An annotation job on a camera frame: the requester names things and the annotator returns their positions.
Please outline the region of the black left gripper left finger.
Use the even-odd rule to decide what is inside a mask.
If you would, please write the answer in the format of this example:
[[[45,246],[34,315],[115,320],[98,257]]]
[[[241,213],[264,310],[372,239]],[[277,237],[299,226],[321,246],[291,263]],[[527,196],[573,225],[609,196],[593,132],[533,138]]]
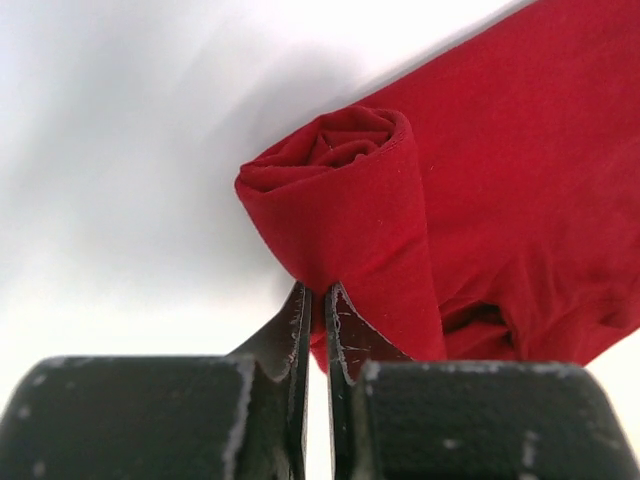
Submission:
[[[1,419],[5,479],[301,479],[311,292],[224,356],[58,356]]]

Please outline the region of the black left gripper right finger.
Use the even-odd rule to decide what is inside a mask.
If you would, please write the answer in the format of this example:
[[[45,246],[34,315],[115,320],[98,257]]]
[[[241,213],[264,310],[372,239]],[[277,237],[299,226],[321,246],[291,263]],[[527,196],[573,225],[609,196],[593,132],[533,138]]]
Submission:
[[[635,479],[597,381],[573,364],[417,362],[325,298],[337,479]]]

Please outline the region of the red t shirt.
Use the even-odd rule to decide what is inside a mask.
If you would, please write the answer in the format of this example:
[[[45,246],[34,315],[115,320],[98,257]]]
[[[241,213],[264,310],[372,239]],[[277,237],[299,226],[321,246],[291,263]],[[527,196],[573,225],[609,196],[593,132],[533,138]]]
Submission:
[[[639,326],[639,5],[533,2],[235,188],[295,279],[410,358],[587,364]]]

